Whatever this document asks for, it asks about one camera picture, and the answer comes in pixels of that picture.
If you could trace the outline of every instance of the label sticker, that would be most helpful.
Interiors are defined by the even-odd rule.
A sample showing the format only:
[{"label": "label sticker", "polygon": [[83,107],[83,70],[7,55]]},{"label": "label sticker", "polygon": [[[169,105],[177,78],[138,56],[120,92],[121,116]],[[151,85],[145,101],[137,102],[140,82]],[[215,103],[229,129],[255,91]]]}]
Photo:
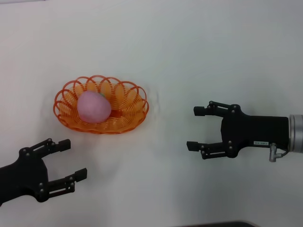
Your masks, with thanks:
[{"label": "label sticker", "polygon": [[268,146],[268,142],[262,142],[262,141],[254,141],[254,145],[262,145],[262,146]]}]

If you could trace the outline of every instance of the pink ball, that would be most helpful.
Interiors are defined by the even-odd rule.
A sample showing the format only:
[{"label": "pink ball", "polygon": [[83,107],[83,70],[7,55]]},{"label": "pink ball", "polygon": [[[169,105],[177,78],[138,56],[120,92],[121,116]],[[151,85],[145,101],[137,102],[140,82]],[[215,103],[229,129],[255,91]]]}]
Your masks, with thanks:
[{"label": "pink ball", "polygon": [[101,94],[85,91],[78,99],[77,110],[80,119],[84,122],[100,123],[109,117],[112,108],[109,101]]}]

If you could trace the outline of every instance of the orange basket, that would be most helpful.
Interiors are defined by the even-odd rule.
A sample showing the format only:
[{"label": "orange basket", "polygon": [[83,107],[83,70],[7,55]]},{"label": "orange basket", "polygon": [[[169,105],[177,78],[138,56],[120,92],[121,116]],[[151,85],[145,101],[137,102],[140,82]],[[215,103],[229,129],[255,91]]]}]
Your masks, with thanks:
[{"label": "orange basket", "polygon": [[[80,95],[88,90],[102,93],[110,102],[112,112],[105,122],[87,123],[80,119],[77,101]],[[148,110],[147,96],[142,87],[129,81],[100,75],[79,77],[66,83],[56,95],[53,105],[54,114],[64,126],[94,134],[120,134],[131,131],[144,121]]]}]

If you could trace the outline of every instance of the metal cylinder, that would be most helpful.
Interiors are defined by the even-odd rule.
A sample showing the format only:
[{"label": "metal cylinder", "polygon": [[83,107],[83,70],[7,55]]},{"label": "metal cylinder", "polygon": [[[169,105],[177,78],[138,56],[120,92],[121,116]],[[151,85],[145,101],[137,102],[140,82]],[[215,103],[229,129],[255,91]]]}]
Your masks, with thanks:
[{"label": "metal cylinder", "polygon": [[270,144],[269,161],[276,162],[276,144]]},{"label": "metal cylinder", "polygon": [[290,152],[303,153],[303,115],[289,116]]}]

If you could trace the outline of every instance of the white surface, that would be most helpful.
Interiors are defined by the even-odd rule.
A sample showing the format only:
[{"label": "white surface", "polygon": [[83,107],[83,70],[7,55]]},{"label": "white surface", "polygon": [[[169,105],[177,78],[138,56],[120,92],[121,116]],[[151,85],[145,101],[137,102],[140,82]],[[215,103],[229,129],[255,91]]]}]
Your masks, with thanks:
[{"label": "white surface", "polygon": [[[0,6],[0,166],[46,138],[50,179],[86,167],[76,192],[0,208],[1,227],[168,227],[242,219],[303,226],[303,155],[267,149],[203,160],[186,141],[220,141],[220,119],[195,105],[302,114],[300,0],[49,0]],[[145,88],[144,123],[122,135],[71,131],[55,118],[63,84],[102,74]]]}]

